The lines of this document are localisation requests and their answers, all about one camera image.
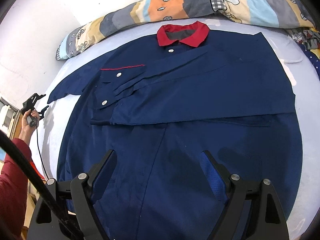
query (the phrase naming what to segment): work shirt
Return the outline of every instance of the work shirt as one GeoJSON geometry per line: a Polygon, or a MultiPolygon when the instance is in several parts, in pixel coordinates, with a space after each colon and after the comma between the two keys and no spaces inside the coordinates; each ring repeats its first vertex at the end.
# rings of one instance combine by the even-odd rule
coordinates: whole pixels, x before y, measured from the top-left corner
{"type": "Polygon", "coordinates": [[[57,177],[116,151],[110,182],[107,163],[91,198],[111,239],[207,239],[225,201],[200,165],[203,150],[244,179],[270,179],[288,218],[302,142],[290,81],[262,33],[165,25],[75,71],[48,103],[69,93],[81,97],[57,177]]]}

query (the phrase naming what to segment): red jacket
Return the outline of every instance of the red jacket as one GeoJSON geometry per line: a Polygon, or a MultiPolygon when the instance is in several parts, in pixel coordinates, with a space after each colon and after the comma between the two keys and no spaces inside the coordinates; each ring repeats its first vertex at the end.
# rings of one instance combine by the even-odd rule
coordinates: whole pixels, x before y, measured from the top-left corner
{"type": "MultiPolygon", "coordinates": [[[[14,138],[12,142],[30,161],[29,146],[18,138],[14,138]]],[[[17,239],[20,239],[26,214],[27,187],[27,177],[7,154],[0,175],[0,217],[17,239]]]]}

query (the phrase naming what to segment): red collar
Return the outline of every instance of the red collar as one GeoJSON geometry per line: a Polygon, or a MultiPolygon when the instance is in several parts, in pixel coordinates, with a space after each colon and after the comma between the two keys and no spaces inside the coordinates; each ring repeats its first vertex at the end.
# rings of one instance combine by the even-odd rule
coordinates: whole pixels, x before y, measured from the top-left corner
{"type": "Polygon", "coordinates": [[[168,46],[175,41],[180,41],[192,47],[198,47],[208,36],[209,27],[204,23],[196,21],[190,25],[163,25],[157,32],[157,38],[159,46],[168,46]],[[196,30],[191,36],[184,38],[182,40],[170,40],[166,32],[179,32],[184,30],[196,30]]]}

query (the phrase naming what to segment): blanket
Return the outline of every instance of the blanket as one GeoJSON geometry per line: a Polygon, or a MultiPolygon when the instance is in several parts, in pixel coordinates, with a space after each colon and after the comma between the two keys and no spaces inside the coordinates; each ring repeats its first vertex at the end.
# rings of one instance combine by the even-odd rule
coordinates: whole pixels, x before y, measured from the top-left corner
{"type": "Polygon", "coordinates": [[[73,30],[58,47],[56,60],[76,56],[102,39],[140,24],[212,14],[242,24],[314,28],[299,0],[141,0],[73,30]]]}

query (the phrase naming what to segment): bed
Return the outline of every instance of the bed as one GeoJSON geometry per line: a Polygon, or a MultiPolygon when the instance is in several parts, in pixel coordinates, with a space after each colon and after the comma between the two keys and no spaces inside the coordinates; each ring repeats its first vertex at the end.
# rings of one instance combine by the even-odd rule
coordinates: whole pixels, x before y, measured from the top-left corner
{"type": "MultiPolygon", "coordinates": [[[[295,204],[287,220],[290,239],[296,239],[306,231],[320,207],[320,200],[315,197],[320,193],[320,185],[316,183],[317,178],[320,176],[317,165],[320,161],[317,150],[320,146],[318,140],[318,134],[320,133],[320,120],[318,118],[320,111],[320,101],[318,100],[320,98],[320,82],[316,70],[299,46],[284,30],[242,25],[222,17],[175,20],[172,21],[172,24],[187,25],[196,20],[207,24],[212,30],[246,34],[262,32],[282,63],[292,84],[293,92],[296,95],[295,106],[303,142],[300,186],[295,204]]],[[[70,73],[96,57],[131,40],[156,33],[159,27],[164,24],[166,22],[150,23],[123,31],[87,49],[77,57],[69,59],[47,89],[47,96],[40,100],[37,109],[42,109],[46,106],[51,91],[70,73]]],[[[68,95],[51,103],[45,114],[44,121],[40,122],[38,128],[39,147],[49,177],[56,178],[63,132],[79,97],[68,95]]],[[[33,161],[36,167],[44,174],[37,150],[36,134],[31,139],[30,148],[33,152],[33,161]]]]}

